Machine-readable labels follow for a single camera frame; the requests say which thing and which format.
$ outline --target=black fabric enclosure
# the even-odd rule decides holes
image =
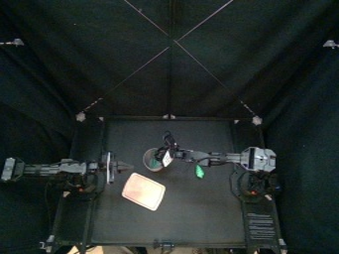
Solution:
[[[338,253],[338,24],[336,0],[3,0],[0,169],[77,154],[99,117],[260,116],[289,253]],[[0,253],[39,253],[45,183],[0,185],[0,203]]]

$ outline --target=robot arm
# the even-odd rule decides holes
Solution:
[[[163,139],[165,147],[159,148],[155,155],[155,159],[162,163],[167,154],[173,159],[182,160],[187,163],[197,163],[198,165],[207,167],[234,163],[251,172],[262,171],[270,173],[276,169],[277,155],[272,149],[250,147],[241,154],[206,153],[181,149],[169,131],[166,132]]]
[[[9,158],[0,181],[18,182],[25,178],[45,178],[66,183],[67,191],[102,191],[105,182],[113,184],[114,176],[125,170],[133,169],[131,165],[118,162],[110,152],[102,162],[81,163],[73,159],[63,159],[50,165],[27,165],[19,158]]]

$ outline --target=wire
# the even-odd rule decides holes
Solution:
[[[131,6],[131,8],[145,17],[145,19],[162,31],[162,33],[169,36],[166,31],[161,28],[159,25],[155,24],[155,22],[142,13],[142,9],[138,9],[127,0],[125,2]]]
[[[94,101],[93,104],[91,104],[81,113],[87,112],[95,105],[98,105],[98,103],[103,100],[103,98],[105,98],[110,93],[113,93],[113,92],[131,79],[131,77],[135,76],[135,74],[137,74],[138,72],[141,72],[141,71],[150,65],[150,63],[153,63],[153,62],[159,58],[161,55],[163,55],[163,53],[165,53],[169,49],[170,49],[170,47],[167,47],[161,53],[158,53],[158,54],[155,55],[155,57],[153,57],[153,58],[147,61],[147,63],[146,63],[138,70],[135,70],[134,73],[133,73],[117,86],[114,86],[111,89],[107,90],[107,92],[105,93],[105,95],[103,95],[97,101]]]
[[[218,79],[218,77],[213,74],[213,72],[207,69],[207,67],[199,62],[199,60],[194,57],[194,55],[187,51],[187,49],[179,44],[179,41],[174,40],[175,44],[179,46],[179,48],[186,52],[186,54],[191,57],[191,59],[197,62],[197,64],[206,70],[206,72],[210,74],[210,76],[215,79],[215,81],[219,83],[219,85],[231,92],[230,88],[225,85],[225,83]],[[251,110],[249,105],[239,99],[241,104],[243,107],[249,110],[253,116],[257,116],[255,112]]]
[[[181,42],[234,1],[229,1],[177,41]]]

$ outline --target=small green toy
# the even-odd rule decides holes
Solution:
[[[199,165],[197,165],[197,177],[199,179],[202,179],[205,177],[205,175],[206,175],[206,172],[205,172],[203,168]]]

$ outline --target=white card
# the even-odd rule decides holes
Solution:
[[[167,167],[173,161],[174,161],[174,158],[171,157],[170,151],[167,150],[167,152],[165,154],[165,158],[163,158],[165,167]]]

